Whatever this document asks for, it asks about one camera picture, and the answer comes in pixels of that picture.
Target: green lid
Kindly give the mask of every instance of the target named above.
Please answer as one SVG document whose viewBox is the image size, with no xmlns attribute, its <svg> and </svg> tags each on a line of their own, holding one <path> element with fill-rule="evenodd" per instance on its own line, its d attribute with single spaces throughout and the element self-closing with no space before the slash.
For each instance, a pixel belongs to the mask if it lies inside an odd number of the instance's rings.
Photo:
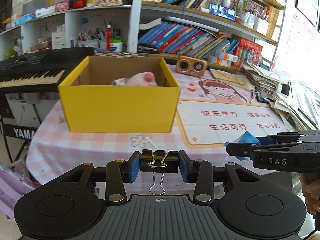
<svg viewBox="0 0 320 240">
<path fill-rule="evenodd" d="M 120 43 L 120 42 L 123 42 L 123 39 L 122 38 L 111 38 L 110 42 L 111 43 Z"/>
</svg>

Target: cartoon girl print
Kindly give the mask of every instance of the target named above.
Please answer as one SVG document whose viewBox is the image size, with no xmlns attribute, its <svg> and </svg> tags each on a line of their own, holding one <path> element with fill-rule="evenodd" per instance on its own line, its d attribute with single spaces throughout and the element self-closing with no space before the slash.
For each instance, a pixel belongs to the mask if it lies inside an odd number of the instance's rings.
<svg viewBox="0 0 320 240">
<path fill-rule="evenodd" d="M 200 78 L 199 85 L 207 97 L 212 100 L 232 103 L 247 103 L 247 100 L 233 87 L 218 80 Z"/>
</svg>

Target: gray ribbed surface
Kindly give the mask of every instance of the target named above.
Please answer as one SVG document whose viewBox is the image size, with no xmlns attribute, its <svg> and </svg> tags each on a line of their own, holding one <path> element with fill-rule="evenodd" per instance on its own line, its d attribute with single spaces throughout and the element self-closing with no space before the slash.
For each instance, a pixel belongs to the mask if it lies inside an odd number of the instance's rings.
<svg viewBox="0 0 320 240">
<path fill-rule="evenodd" d="M 186 196 L 133 196 L 109 207 L 97 225 L 69 240 L 248 240 L 228 229 L 210 207 Z M 298 236 L 285 238 L 300 240 Z"/>
</svg>

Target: plush toy nose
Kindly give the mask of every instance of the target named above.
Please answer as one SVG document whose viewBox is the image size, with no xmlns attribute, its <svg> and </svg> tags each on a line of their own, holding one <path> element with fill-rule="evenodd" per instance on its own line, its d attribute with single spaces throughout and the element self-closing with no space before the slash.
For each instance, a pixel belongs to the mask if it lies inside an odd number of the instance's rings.
<svg viewBox="0 0 320 240">
<path fill-rule="evenodd" d="M 144 80 L 146 82 L 152 82 L 154 80 L 154 75 L 151 72 L 148 72 L 144 75 Z"/>
</svg>

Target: keyboard piano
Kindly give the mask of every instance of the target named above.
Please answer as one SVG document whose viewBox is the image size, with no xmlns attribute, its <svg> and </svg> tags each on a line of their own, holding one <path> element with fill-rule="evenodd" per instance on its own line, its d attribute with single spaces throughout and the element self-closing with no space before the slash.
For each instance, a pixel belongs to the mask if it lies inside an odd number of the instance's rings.
<svg viewBox="0 0 320 240">
<path fill-rule="evenodd" d="M 0 93 L 56 92 L 58 85 L 93 48 L 36 52 L 0 61 Z"/>
</svg>

